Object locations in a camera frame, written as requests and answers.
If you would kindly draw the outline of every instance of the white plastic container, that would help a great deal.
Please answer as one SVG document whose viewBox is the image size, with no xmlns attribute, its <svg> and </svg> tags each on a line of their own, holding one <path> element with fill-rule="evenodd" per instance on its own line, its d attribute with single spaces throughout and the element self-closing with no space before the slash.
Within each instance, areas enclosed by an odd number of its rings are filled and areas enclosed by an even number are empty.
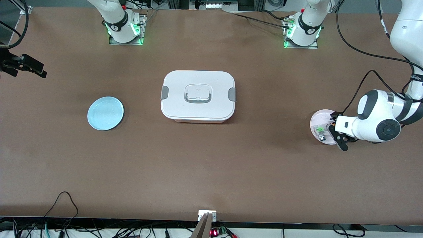
<svg viewBox="0 0 423 238">
<path fill-rule="evenodd" d="M 163 82 L 161 99 L 167 118 L 221 123 L 235 111 L 235 80 L 222 71 L 172 71 Z"/>
</svg>

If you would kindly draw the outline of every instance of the brown table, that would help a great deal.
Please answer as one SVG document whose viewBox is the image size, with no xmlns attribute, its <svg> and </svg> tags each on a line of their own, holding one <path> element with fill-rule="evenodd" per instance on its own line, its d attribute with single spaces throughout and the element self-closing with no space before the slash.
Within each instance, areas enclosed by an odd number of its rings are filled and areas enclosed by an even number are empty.
<svg viewBox="0 0 423 238">
<path fill-rule="evenodd" d="M 396 16 L 385 17 L 391 28 Z M 284 49 L 280 29 L 223 11 L 159 11 L 143 46 L 107 45 L 101 21 L 89 8 L 30 15 L 12 52 L 43 62 L 48 78 L 2 74 L 0 215 L 42 216 L 66 190 L 81 217 L 195 220 L 216 209 L 225 221 L 423 225 L 422 122 L 347 152 L 310 133 L 310 116 L 342 110 L 369 69 L 396 90 L 410 75 L 407 64 L 348 48 L 334 15 L 318 50 Z M 341 14 L 340 25 L 360 49 L 400 57 L 377 15 Z M 166 74 L 200 69 L 233 75 L 235 114 L 219 125 L 166 118 Z M 359 97 L 371 89 L 385 89 L 374 75 Z M 110 131 L 86 119 L 103 96 L 126 109 Z M 73 214 L 64 197 L 51 213 Z"/>
</svg>

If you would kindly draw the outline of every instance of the small object on plate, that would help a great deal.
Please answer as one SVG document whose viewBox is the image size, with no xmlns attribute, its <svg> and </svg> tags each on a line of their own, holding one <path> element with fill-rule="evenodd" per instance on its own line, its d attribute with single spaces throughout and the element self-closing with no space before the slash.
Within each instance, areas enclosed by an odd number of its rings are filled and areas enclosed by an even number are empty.
<svg viewBox="0 0 423 238">
<path fill-rule="evenodd" d="M 110 130 L 116 127 L 124 116 L 124 106 L 115 97 L 102 97 L 88 109 L 88 123 L 96 130 Z"/>
<path fill-rule="evenodd" d="M 222 71 L 172 71 L 163 82 L 161 99 L 167 118 L 221 123 L 235 111 L 235 80 Z"/>
<path fill-rule="evenodd" d="M 310 130 L 313 136 L 324 144 L 336 144 L 326 126 L 333 122 L 331 120 L 332 110 L 319 110 L 313 114 L 310 120 Z"/>
</svg>

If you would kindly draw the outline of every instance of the white robotic arm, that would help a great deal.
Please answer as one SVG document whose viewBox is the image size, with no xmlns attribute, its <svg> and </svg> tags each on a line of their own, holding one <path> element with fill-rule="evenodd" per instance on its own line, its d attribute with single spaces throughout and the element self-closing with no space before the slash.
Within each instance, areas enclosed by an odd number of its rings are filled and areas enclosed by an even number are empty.
<svg viewBox="0 0 423 238">
<path fill-rule="evenodd" d="M 311 45 L 329 12 L 329 2 L 330 0 L 307 0 L 304 12 L 294 14 L 294 24 L 286 37 L 299 46 Z"/>
<path fill-rule="evenodd" d="M 123 10 L 118 0 L 87 0 L 102 15 L 109 34 L 119 43 L 128 43 L 140 34 L 140 15 L 130 9 Z"/>
<path fill-rule="evenodd" d="M 390 35 L 393 48 L 411 62 L 423 67 L 423 0 L 402 0 L 403 6 Z M 371 90 L 359 102 L 358 116 L 335 115 L 335 127 L 329 128 L 341 149 L 348 149 L 343 135 L 371 142 L 395 139 L 401 126 L 423 117 L 423 71 L 414 67 L 411 83 L 403 98 L 392 92 Z"/>
</svg>

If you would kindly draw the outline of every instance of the container lid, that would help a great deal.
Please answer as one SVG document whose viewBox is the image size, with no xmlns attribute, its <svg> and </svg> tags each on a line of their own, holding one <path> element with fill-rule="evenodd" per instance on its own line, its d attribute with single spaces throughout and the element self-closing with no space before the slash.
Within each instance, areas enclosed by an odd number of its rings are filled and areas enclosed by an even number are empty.
<svg viewBox="0 0 423 238">
<path fill-rule="evenodd" d="M 96 130 L 116 127 L 124 116 L 124 106 L 115 97 L 97 99 L 88 109 L 88 123 Z"/>
<path fill-rule="evenodd" d="M 235 80 L 222 71 L 172 71 L 161 99 L 162 112 L 171 119 L 226 120 L 235 111 Z"/>
</svg>

